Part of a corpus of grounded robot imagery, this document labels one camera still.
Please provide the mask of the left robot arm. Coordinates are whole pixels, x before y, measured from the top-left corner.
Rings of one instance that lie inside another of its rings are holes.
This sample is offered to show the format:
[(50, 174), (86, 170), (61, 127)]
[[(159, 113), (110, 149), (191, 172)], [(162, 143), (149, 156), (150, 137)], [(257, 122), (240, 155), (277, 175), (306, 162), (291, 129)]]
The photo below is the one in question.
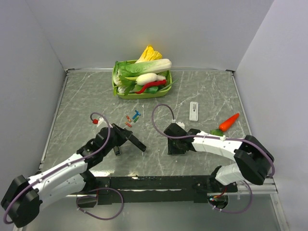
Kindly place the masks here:
[(146, 149), (132, 131), (111, 124), (60, 164), (28, 178), (14, 178), (0, 203), (5, 211), (3, 222), (18, 228), (26, 226), (53, 202), (72, 193), (92, 192), (95, 177), (90, 169), (126, 141), (142, 151)]

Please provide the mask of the white battery cover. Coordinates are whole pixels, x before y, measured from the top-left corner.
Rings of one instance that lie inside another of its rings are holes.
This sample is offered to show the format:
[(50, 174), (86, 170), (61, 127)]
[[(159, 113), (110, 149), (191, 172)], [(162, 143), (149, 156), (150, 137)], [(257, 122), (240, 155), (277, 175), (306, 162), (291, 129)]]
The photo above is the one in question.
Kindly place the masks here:
[(193, 122), (198, 121), (199, 103), (190, 102), (189, 120)]

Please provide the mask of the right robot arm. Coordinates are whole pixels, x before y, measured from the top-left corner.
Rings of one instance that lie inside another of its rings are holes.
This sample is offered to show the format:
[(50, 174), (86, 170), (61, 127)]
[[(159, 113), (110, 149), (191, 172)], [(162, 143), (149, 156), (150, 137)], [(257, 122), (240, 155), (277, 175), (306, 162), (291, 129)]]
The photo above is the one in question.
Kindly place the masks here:
[(185, 131), (172, 123), (165, 130), (168, 138), (168, 154), (185, 154), (187, 151), (207, 152), (234, 161), (228, 166), (218, 166), (212, 173), (211, 188), (222, 191), (227, 185), (245, 180), (254, 185), (262, 185), (269, 176), (274, 157), (254, 137), (225, 138), (211, 135), (199, 129)]

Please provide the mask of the black remote control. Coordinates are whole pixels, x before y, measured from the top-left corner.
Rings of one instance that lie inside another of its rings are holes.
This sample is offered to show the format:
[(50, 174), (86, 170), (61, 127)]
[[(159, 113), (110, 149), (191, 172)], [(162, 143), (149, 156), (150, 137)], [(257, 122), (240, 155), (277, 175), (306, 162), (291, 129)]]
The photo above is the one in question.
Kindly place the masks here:
[(146, 151), (146, 146), (139, 141), (134, 135), (130, 135), (130, 137), (128, 138), (128, 140), (133, 143), (138, 149), (140, 149), (142, 152)]

